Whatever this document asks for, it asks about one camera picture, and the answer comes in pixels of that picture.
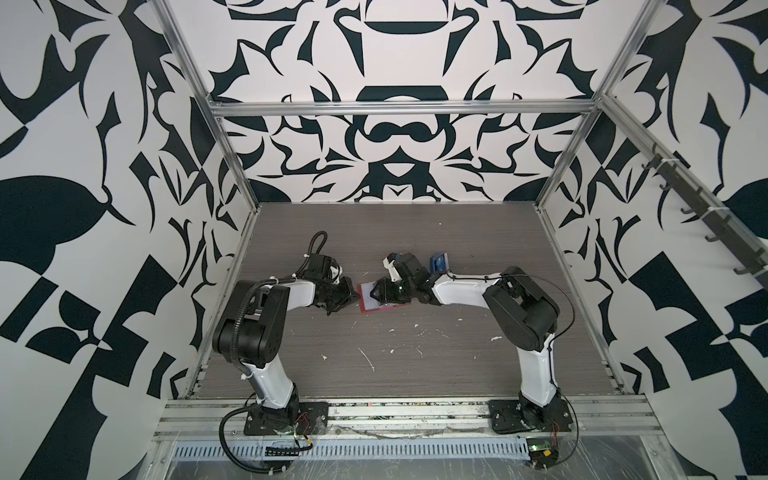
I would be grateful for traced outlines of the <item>blue card box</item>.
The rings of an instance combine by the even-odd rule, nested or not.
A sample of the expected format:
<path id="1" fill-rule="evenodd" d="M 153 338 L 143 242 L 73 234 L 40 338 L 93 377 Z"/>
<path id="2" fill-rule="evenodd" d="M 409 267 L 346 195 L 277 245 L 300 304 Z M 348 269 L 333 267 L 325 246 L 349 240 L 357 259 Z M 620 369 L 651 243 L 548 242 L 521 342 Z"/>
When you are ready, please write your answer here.
<path id="1" fill-rule="evenodd" d="M 437 253 L 430 257 L 430 272 L 433 274 L 445 274 L 450 270 L 449 256 L 447 252 Z"/>

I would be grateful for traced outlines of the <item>red leather card holder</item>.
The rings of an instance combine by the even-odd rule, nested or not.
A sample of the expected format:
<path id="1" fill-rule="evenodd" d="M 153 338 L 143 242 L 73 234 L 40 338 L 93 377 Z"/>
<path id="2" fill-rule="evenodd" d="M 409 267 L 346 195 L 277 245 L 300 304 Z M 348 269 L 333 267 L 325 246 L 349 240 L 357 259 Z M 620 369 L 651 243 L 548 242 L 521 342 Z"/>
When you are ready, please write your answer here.
<path id="1" fill-rule="evenodd" d="M 394 302 L 380 302 L 378 299 L 374 298 L 371 293 L 376 289 L 377 281 L 371 281 L 371 282 L 365 282 L 361 283 L 357 286 L 357 293 L 360 296 L 359 299 L 359 308 L 360 311 L 364 314 L 382 311 L 382 310 L 389 310 L 393 308 L 397 308 L 400 306 L 404 306 L 407 304 L 410 304 L 411 301 L 394 301 Z"/>

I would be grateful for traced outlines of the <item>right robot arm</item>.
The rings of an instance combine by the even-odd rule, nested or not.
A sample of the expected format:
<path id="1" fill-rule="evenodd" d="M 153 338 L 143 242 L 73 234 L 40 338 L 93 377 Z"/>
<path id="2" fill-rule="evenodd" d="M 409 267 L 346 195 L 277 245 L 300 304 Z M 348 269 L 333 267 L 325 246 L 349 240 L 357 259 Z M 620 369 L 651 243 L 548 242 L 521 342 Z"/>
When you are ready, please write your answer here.
<path id="1" fill-rule="evenodd" d="M 499 273 L 462 275 L 438 266 L 425 267 L 411 253 L 391 253 L 383 260 L 387 274 L 358 287 L 366 311 L 407 305 L 416 300 L 434 306 L 460 305 L 488 310 L 503 336 L 517 349 L 520 395 L 539 408 L 558 394 L 552 347 L 560 309 L 521 268 Z"/>

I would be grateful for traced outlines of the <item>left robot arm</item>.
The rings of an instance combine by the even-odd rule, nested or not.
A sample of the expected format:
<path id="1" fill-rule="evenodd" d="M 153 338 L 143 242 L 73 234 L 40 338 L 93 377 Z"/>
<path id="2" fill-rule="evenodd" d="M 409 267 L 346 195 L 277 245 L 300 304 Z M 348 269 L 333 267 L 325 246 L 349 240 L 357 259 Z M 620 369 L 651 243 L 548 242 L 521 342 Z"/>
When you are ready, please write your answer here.
<path id="1" fill-rule="evenodd" d="M 316 307 L 331 315 L 358 300 L 334 258 L 306 253 L 288 277 L 237 282 L 214 330 L 212 349 L 251 385 L 261 406 L 285 410 L 297 397 L 279 358 L 288 312 Z"/>

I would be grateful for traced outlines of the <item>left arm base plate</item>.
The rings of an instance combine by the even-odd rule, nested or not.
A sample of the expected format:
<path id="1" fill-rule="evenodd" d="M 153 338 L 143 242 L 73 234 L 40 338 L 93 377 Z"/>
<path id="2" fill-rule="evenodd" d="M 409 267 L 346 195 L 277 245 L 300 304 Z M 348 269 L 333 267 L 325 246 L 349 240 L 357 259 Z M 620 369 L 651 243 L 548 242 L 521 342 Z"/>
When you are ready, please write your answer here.
<path id="1" fill-rule="evenodd" d="M 282 409 L 252 404 L 247 413 L 244 434 L 267 436 L 296 431 L 302 436 L 322 433 L 326 429 L 329 407 L 327 402 L 305 401 L 289 404 Z"/>

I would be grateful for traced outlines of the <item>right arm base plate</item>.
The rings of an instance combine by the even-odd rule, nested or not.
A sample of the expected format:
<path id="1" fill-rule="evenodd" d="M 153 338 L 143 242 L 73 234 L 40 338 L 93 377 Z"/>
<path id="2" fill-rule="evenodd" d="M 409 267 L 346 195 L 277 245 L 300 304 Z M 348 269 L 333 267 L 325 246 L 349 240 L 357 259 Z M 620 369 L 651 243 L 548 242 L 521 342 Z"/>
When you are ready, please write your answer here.
<path id="1" fill-rule="evenodd" d="M 489 400 L 487 406 L 491 428 L 497 434 L 570 432 L 573 425 L 568 404 L 558 395 L 544 407 L 526 398 Z"/>

